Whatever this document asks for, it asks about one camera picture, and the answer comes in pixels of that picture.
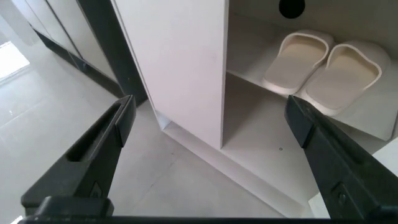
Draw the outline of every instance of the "gray tile floor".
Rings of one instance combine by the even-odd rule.
[[[11,223],[24,214],[21,195],[116,98],[2,12],[0,31],[30,62],[0,80],[0,222]],[[166,136],[149,102],[138,108],[109,198],[114,215],[281,217]]]

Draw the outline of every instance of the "black circle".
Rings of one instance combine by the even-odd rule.
[[[280,0],[279,12],[288,19],[295,19],[300,16],[305,9],[304,0]]]

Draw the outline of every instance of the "white slipper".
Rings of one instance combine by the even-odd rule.
[[[262,79],[263,86],[281,95],[297,92],[325,61],[332,45],[333,38],[329,34],[313,30],[289,34]]]
[[[302,96],[323,114],[336,115],[375,84],[390,62],[376,44],[338,44],[331,50],[325,70],[305,87]]]

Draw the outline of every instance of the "white cabinet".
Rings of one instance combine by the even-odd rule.
[[[48,3],[83,59],[116,81],[116,77],[76,0],[48,0]]]
[[[28,20],[28,22],[35,30],[39,31],[41,34],[51,39],[50,34],[47,32],[43,24],[40,22],[39,18],[37,18],[34,11],[26,3],[26,0],[12,0],[12,2],[22,13],[22,15],[24,15],[24,17]]]
[[[45,0],[26,0],[30,8],[34,11],[35,15],[39,18],[39,21],[43,24],[47,32],[56,43],[73,53],[77,57],[80,57],[76,48],[73,46],[71,40],[67,36],[67,33],[62,28],[61,24],[55,17],[51,8]]]
[[[331,120],[371,154],[397,137],[398,4],[305,2],[286,19],[278,1],[113,1],[164,132],[286,217],[312,217],[318,193],[286,97],[261,84],[287,34],[314,29],[385,48],[390,69]]]
[[[220,148],[227,1],[116,1],[155,109]]]

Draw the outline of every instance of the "black robotic claw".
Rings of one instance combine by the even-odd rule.
[[[398,178],[311,104],[289,96],[285,118],[332,220],[112,217],[107,199],[136,115],[132,96],[115,102],[25,193],[21,223],[340,223],[396,222]]]
[[[133,96],[125,96],[113,103],[22,196],[26,215],[33,215],[48,196],[58,199],[106,198],[135,116]]]

